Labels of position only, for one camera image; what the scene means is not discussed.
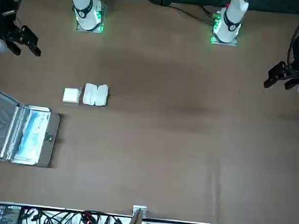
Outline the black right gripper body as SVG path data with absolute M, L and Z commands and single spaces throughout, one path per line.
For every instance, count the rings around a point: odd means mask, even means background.
M 1 36 L 0 39 L 4 41 L 22 43 L 21 26 L 17 24 L 17 18 L 15 14 L 2 15 Z

